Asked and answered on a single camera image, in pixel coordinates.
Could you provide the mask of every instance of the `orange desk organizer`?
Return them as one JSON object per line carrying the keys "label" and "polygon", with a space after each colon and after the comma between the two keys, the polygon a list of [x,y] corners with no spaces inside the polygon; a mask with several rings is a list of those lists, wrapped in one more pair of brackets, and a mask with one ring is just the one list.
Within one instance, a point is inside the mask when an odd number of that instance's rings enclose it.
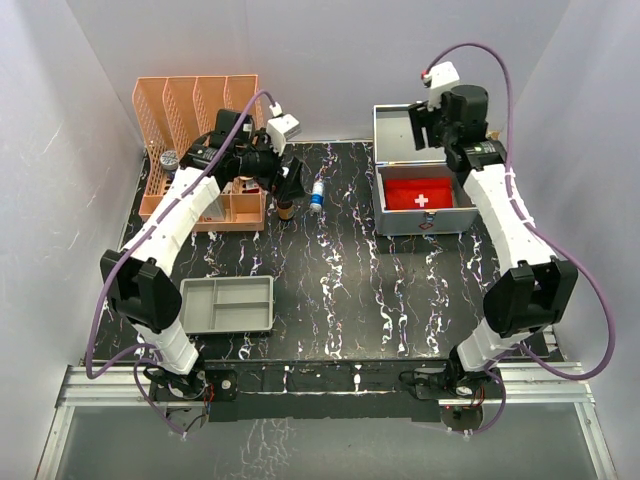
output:
{"label": "orange desk organizer", "polygon": [[[176,150],[182,158],[193,141],[213,130],[218,110],[241,111],[259,90],[257,75],[216,77],[142,77],[133,90],[133,106],[140,123],[151,170],[139,214],[147,220],[171,180],[160,165],[160,155]],[[250,111],[257,128],[264,125],[260,101]],[[202,217],[194,232],[264,230],[266,193],[243,193],[235,179],[229,193],[221,194],[225,219]]]}

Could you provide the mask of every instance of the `white wall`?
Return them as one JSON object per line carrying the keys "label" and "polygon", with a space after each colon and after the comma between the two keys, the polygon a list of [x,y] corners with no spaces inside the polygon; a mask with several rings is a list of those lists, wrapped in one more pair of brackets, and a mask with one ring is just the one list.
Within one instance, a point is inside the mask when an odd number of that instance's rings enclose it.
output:
{"label": "white wall", "polygon": [[86,345],[141,146],[64,0],[0,11],[0,477],[22,479]]}
{"label": "white wall", "polygon": [[[521,95],[514,132],[518,186],[529,210],[588,265],[617,316],[613,361],[591,385],[622,479],[638,478],[640,468],[638,25],[635,0],[572,2]],[[602,358],[604,316],[586,282],[558,337],[587,367]]]}
{"label": "white wall", "polygon": [[[424,99],[420,72],[444,48],[486,42],[522,91],[568,0],[67,0],[125,108],[139,76],[258,73],[301,139],[370,138],[371,107]],[[478,52],[451,58],[466,81],[505,96]]]}

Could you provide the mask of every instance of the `robotic arm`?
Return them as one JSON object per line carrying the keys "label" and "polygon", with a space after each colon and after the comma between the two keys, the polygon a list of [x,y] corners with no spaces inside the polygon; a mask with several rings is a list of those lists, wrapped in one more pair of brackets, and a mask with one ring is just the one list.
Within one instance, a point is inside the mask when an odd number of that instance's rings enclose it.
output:
{"label": "robotic arm", "polygon": [[[451,354],[452,380],[459,384],[514,344],[559,322],[578,271],[558,259],[513,211],[505,188],[505,178],[513,175],[505,171],[506,151],[487,137],[487,91],[460,85],[451,62],[434,66],[422,79],[429,99],[409,108],[416,149],[426,146],[423,132],[429,147],[444,148],[447,166],[478,207],[500,262],[501,278],[484,298],[483,320]],[[515,188],[514,199],[533,222]]]}
{"label": "robotic arm", "polygon": [[[258,131],[254,131],[253,120],[247,116],[210,176],[185,196],[185,189],[207,168],[240,117],[237,112],[220,110],[215,130],[198,138],[181,159],[169,191],[151,218],[122,252],[107,250],[100,262],[106,280],[124,251],[142,241],[118,271],[108,301],[147,343],[157,346],[159,375],[153,375],[153,381],[186,395],[197,394],[202,387],[202,380],[197,377],[199,354],[178,320],[182,297],[171,281],[173,264],[187,235],[198,219],[207,215],[225,185],[237,176],[254,177],[278,201],[304,196],[300,182],[302,163],[294,158],[288,173],[282,166],[286,142],[299,133],[300,125],[291,115],[283,115],[277,104],[272,113],[274,118],[267,122],[266,129]],[[155,229],[143,240],[150,228]]]}

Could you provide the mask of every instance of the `case lid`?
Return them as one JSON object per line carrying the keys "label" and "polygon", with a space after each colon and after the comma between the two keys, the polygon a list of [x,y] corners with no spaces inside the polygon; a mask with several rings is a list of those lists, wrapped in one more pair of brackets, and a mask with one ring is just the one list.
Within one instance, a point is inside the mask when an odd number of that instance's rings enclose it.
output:
{"label": "case lid", "polygon": [[373,159],[376,165],[442,163],[444,149],[416,150],[409,121],[409,105],[373,107]]}

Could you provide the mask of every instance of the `gray compartment tray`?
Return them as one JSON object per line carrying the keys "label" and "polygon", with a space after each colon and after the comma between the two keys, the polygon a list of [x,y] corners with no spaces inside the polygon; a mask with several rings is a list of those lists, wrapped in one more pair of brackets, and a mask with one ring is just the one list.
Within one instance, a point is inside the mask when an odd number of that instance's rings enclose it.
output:
{"label": "gray compartment tray", "polygon": [[180,322],[187,334],[263,332],[273,326],[273,277],[185,278]]}

